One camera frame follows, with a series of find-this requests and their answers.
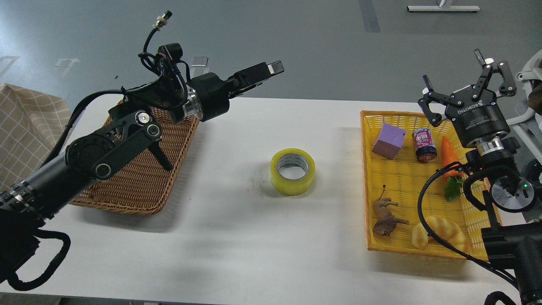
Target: purple foam cube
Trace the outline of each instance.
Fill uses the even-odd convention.
[[[393,160],[403,146],[406,134],[406,130],[384,123],[372,151]]]

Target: croissant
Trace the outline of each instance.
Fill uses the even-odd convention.
[[[426,218],[427,224],[431,227],[438,236],[452,244],[457,249],[466,252],[469,249],[469,240],[463,234],[459,225],[448,221],[446,218],[440,216],[429,216]],[[419,223],[412,229],[412,245],[417,249],[425,248],[425,245],[429,242],[427,231]]]

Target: yellow plastic basket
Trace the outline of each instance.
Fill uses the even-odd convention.
[[[425,249],[416,249],[411,243],[412,228],[420,222],[417,214],[417,201],[420,190],[435,171],[442,166],[441,156],[421,163],[416,159],[412,132],[418,128],[429,128],[433,132],[433,140],[440,153],[442,136],[446,135],[460,162],[464,163],[465,152],[468,149],[461,147],[457,134],[449,121],[443,122],[434,128],[421,113],[397,111],[362,111],[360,113],[362,124],[362,150],[364,171],[364,200],[365,200],[365,236],[367,249],[371,251],[386,251],[407,253],[424,256],[459,258],[462,256],[446,249],[438,243],[429,243]],[[384,125],[391,124],[406,130],[402,149],[393,160],[387,159],[372,152],[376,138]],[[427,218],[438,215],[459,225],[470,241],[468,254],[487,260],[486,250],[483,246],[480,229],[489,227],[486,212],[480,212],[473,207],[464,195],[453,202],[446,202],[444,187],[447,181],[444,177],[437,179],[427,190],[423,200],[423,213]],[[409,220],[409,225],[397,224],[390,236],[380,236],[372,233],[377,221],[372,203],[380,196],[382,185],[386,185],[384,197],[391,197],[399,206],[388,206],[396,217]],[[483,184],[474,186],[473,194],[482,201]]]

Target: tape roll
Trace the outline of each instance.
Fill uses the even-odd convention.
[[[303,169],[304,176],[299,179],[288,179],[280,174],[281,168],[297,166]],[[277,152],[271,159],[271,183],[284,195],[299,195],[312,185],[316,169],[312,157],[301,149],[288,148]]]

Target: white table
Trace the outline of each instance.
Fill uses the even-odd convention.
[[[119,100],[85,112],[72,138],[98,128]],[[367,251],[361,110],[415,103],[236,98],[200,123],[169,201],[150,217],[65,207],[45,226],[72,248],[30,293],[212,304],[483,304],[505,281],[460,260]],[[284,148],[316,162],[312,188],[288,197],[269,180]],[[505,216],[505,224],[521,215]],[[19,270],[35,278],[59,243],[42,242]],[[0,292],[15,292],[7,283]]]

